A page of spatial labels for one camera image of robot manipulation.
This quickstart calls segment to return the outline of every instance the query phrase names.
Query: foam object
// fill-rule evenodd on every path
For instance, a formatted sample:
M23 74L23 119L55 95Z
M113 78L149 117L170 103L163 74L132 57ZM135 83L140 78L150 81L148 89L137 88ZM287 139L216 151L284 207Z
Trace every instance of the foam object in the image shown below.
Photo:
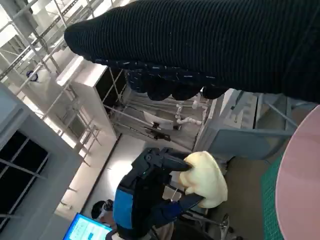
M215 208L228 199L228 187L216 160L207 152L190 154L184 159L193 166L180 173L180 182L186 187L185 194L196 193L205 197L198 206Z

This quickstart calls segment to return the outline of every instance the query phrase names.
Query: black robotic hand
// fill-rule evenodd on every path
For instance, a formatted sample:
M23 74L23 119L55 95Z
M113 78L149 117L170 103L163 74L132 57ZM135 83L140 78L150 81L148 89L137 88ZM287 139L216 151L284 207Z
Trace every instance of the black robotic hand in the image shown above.
M179 201L163 199L171 171L191 168L184 162L187 155L171 148L146 148L132 163L132 170L117 188L113 204L113 218L122 239L140 239L153 226L159 228L175 221L203 199L197 194L186 195Z

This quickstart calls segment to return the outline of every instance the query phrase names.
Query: desk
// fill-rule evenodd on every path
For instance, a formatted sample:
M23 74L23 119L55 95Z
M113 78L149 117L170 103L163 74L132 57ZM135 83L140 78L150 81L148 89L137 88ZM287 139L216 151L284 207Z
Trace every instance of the desk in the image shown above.
M303 120L284 152L275 207L285 240L320 238L320 106Z

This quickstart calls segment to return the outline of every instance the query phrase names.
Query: computer monitor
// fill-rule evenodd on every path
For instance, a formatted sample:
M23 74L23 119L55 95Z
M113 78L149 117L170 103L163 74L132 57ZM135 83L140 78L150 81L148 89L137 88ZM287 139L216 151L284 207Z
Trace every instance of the computer monitor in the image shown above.
M63 240L105 240L112 229L77 213Z

